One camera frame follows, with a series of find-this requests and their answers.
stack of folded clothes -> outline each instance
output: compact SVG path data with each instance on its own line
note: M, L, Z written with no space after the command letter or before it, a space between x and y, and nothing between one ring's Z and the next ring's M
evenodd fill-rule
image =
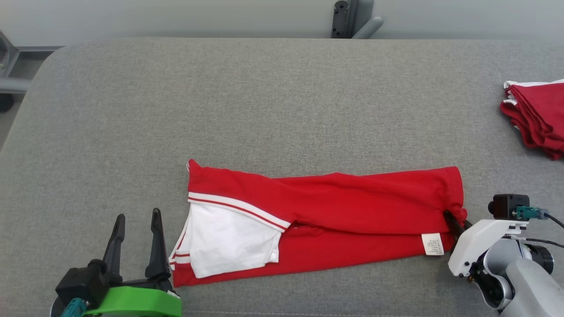
M540 147L552 159L564 155L564 80L504 83L503 114L521 131L529 148Z

gray table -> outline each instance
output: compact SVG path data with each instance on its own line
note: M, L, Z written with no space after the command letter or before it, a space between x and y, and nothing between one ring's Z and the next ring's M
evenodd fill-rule
M151 210L172 248L185 164L270 177L456 165L469 220L495 193L564 218L564 164L524 147L502 83L564 77L564 47L494 41L135 38L63 48L32 82L0 153L0 307L47 316L70 267L127 217L125 279L143 276ZM564 240L551 222L529 237ZM555 279L564 284L564 252ZM491 316L447 257L179 288L186 316Z

folded red shirt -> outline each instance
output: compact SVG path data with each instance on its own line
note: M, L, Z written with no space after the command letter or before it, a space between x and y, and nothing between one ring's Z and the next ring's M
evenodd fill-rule
M510 99L500 108L519 128L526 146L541 147L557 160L564 155L564 83L535 84L508 85Z
M456 167L365 176L268 178L189 162L184 230L170 257L176 287L326 270L425 254L422 234L462 223Z

metal bracket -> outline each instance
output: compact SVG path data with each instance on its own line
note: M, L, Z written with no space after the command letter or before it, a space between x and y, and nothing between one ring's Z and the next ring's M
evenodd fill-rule
M348 38L346 33L349 21L349 3L345 0L337 1L334 9L331 38Z
M384 23L372 17L374 0L339 0L333 10L331 38L370 38Z
M4 57L0 60L0 77L8 77L16 63L20 51L8 41L2 32L0 32L0 47L6 50Z

red fabric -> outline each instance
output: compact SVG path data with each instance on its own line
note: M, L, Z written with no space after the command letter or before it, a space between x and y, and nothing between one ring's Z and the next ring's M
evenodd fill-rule
M290 223L359 234L421 234L448 232L446 209L466 218L456 167L272 179L188 164L189 192L242 200Z
M445 252L450 250L452 236L445 233L440 237ZM361 235L310 226L288 228L280 238L279 251L279 263L203 279L195 277L190 264L175 264L174 287L327 270L425 254L421 235Z
M452 237L443 218L462 223L463 191L456 167L354 176L271 179L189 162L190 193L245 201L292 225L281 235L279 263L195 278L190 264L175 264L174 285L196 285L274 274L325 270L425 254L421 234Z
M509 86L517 105L502 103L503 114L519 127L526 146L541 147L553 160L564 154L564 83Z

